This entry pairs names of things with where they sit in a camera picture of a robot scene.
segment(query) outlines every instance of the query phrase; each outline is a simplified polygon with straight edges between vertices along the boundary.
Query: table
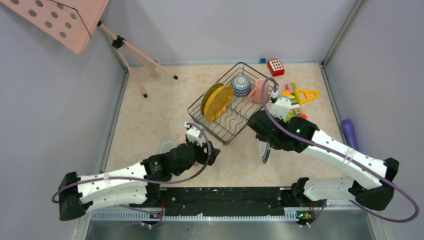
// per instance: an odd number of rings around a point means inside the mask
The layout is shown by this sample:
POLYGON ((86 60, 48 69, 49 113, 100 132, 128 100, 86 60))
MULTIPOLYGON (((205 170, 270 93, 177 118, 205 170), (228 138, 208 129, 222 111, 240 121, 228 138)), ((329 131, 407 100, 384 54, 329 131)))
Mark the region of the table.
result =
MULTIPOLYGON (((179 76, 174 80, 166 73, 159 77, 144 77, 148 98, 144 98, 135 81, 128 79, 111 144, 106 171, 121 169, 151 155, 159 154, 163 143, 185 142, 184 122, 193 122, 187 108, 210 85, 216 82, 233 65, 181 65, 169 66, 179 76)), ((270 76, 265 64, 251 67, 270 76)), ((294 82, 299 89, 319 91, 320 97, 301 106, 308 120, 337 141, 342 141, 336 117, 328 96, 318 63, 285 63, 285 73, 276 77, 280 84, 294 82)), ((196 179, 174 187, 271 187, 291 186, 300 177, 326 179, 345 176, 332 166, 296 152, 272 150, 263 164, 257 149, 255 133, 245 128, 228 145, 223 146, 209 135, 221 153, 214 165, 208 166, 196 179)), ((185 179, 202 165, 193 166, 173 181, 185 179)))

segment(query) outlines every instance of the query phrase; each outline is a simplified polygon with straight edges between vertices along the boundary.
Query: tripod leg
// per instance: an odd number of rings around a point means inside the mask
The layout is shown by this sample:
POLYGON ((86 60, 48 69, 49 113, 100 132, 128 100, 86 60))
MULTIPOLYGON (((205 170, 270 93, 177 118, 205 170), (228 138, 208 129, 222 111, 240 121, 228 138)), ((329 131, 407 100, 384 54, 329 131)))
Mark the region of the tripod leg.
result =
POLYGON ((128 69, 129 73, 132 75, 132 78, 134 79, 135 83, 137 84, 138 88, 141 90, 141 93, 145 98, 147 98, 147 93, 145 87, 140 82, 139 78, 137 77, 136 73, 131 68, 130 64, 128 63, 127 59, 125 58, 124 54, 121 50, 117 49, 116 52, 118 53, 119 57, 122 59, 123 63, 125 64, 126 68, 128 69))
POLYGON ((162 65, 160 65, 159 63, 157 63, 155 60, 151 59, 149 56, 147 56, 146 54, 144 54, 142 51, 138 50, 135 46, 131 45, 130 43, 128 43, 126 40, 123 41, 125 43, 125 45, 130 48, 131 50, 133 50, 134 52, 140 54, 143 58, 147 59, 149 62, 151 62, 153 65, 155 65, 156 67, 162 69, 165 73, 169 74, 170 76, 173 77, 173 79, 177 80, 178 76, 173 74, 171 71, 169 71, 168 69, 166 69, 165 67, 163 67, 162 65))
POLYGON ((137 54, 135 54, 131 49, 129 49, 125 44, 123 45, 123 48, 131 55, 133 56, 141 65, 143 65, 153 76, 159 77, 159 74, 153 69, 153 67, 149 66, 141 57, 139 57, 137 54))

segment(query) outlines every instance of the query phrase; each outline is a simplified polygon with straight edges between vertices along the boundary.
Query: bowl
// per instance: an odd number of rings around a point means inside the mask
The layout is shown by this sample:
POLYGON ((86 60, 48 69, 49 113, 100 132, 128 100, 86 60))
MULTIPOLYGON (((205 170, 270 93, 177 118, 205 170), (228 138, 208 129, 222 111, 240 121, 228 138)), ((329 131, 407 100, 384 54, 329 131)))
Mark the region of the bowl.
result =
POLYGON ((234 95, 236 96, 246 96, 252 89, 251 82, 245 76, 236 76, 231 80, 230 85, 234 89, 234 95))

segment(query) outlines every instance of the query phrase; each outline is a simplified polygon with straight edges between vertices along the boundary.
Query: mug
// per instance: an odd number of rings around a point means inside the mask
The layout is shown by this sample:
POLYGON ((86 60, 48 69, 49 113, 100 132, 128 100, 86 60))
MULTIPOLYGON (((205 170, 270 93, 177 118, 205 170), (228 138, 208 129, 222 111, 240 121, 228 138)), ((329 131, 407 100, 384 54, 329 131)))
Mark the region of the mug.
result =
MULTIPOLYGON (((253 86, 253 89, 250 91, 249 95, 247 96, 247 100, 254 101, 256 103, 261 104, 261 94, 262 94, 262 85, 264 85, 265 79, 258 79, 256 83, 253 86)), ((270 86, 265 86, 265 94, 266 98, 268 98, 268 92, 270 90, 270 86)))

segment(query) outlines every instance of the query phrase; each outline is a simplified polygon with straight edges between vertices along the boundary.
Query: red toy block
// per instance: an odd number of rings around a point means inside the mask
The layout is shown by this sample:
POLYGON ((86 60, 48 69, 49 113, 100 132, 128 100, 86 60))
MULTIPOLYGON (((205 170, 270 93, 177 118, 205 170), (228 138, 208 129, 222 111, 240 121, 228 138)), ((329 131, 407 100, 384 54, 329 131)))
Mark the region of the red toy block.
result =
POLYGON ((284 74, 284 68, 279 59, 269 60, 266 64, 273 77, 281 76, 284 74))

